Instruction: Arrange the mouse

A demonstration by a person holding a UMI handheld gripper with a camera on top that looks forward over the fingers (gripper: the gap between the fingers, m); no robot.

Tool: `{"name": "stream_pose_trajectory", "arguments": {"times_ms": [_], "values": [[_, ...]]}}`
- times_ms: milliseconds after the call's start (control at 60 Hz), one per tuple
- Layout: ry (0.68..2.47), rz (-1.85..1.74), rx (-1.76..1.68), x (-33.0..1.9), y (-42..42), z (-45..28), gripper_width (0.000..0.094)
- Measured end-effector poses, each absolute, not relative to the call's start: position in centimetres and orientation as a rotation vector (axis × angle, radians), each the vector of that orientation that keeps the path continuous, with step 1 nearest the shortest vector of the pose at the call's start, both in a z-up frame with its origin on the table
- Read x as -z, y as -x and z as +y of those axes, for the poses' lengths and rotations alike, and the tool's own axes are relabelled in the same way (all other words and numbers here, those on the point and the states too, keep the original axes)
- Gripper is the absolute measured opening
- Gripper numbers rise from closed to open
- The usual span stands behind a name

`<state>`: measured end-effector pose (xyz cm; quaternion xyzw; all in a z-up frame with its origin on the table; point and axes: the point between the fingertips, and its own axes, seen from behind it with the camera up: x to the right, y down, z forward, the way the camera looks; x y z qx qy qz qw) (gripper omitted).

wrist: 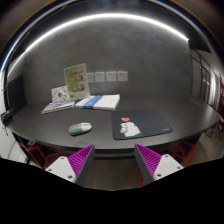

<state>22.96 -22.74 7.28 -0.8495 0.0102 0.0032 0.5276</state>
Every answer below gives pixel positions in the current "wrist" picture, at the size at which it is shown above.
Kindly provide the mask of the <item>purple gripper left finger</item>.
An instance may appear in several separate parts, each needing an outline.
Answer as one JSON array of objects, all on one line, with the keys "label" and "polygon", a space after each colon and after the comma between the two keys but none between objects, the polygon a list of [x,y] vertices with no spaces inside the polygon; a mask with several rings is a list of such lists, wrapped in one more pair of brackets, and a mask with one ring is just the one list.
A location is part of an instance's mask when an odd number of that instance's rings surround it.
[{"label": "purple gripper left finger", "polygon": [[46,168],[46,171],[78,186],[84,186],[94,156],[95,146],[90,145],[69,157],[60,156]]}]

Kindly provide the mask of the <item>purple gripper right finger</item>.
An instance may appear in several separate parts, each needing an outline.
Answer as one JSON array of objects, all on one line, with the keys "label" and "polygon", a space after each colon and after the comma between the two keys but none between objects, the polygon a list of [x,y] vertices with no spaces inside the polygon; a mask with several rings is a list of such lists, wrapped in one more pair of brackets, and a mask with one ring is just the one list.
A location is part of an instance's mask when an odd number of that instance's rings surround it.
[{"label": "purple gripper right finger", "polygon": [[139,144],[135,145],[134,155],[145,185],[183,169],[169,154],[160,155]]}]

